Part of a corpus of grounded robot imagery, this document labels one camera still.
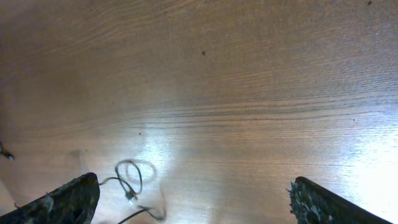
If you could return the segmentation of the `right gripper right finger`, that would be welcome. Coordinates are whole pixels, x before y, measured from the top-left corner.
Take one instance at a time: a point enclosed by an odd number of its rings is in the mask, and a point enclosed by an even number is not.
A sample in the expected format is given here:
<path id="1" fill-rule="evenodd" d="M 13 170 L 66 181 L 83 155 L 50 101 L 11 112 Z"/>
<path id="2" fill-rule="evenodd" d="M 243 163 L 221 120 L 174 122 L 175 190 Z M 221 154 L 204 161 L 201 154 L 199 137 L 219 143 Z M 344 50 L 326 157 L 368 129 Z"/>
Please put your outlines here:
<path id="1" fill-rule="evenodd" d="M 391 224 L 306 177 L 297 177 L 287 191 L 298 224 Z"/>

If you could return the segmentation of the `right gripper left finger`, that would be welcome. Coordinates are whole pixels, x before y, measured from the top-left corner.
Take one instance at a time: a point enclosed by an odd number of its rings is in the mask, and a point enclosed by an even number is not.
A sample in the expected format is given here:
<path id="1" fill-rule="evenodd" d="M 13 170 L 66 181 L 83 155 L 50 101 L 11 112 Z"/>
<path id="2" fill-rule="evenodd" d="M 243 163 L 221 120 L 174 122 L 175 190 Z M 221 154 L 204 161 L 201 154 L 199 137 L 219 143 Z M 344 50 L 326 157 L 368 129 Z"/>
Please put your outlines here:
<path id="1" fill-rule="evenodd" d="M 97 175 L 89 172 L 1 216 L 1 223 L 90 224 L 99 198 Z"/>

